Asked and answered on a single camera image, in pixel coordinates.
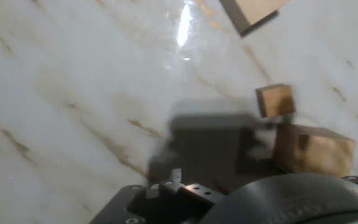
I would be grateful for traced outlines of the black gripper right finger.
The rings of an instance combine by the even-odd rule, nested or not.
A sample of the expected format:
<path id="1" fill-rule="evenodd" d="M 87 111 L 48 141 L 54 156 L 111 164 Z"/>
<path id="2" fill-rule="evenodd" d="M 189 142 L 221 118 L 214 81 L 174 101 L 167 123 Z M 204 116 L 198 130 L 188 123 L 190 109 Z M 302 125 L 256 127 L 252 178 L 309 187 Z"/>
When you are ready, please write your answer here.
<path id="1" fill-rule="evenodd" d="M 272 150 L 257 137 L 255 129 L 240 130 L 236 172 L 244 175 L 269 175 L 272 172 Z"/>

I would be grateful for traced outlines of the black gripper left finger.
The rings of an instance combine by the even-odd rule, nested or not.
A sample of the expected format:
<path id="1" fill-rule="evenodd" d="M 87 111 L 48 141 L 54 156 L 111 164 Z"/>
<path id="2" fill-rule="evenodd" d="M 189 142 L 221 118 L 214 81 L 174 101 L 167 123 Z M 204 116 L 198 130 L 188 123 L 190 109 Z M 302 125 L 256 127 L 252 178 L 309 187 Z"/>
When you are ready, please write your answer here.
<path id="1" fill-rule="evenodd" d="M 148 184 L 167 180 L 181 170 L 185 184 L 212 186 L 255 164 L 248 151 L 255 147 L 257 120 L 248 114 L 181 115 L 170 123 L 170 137 L 149 160 Z"/>

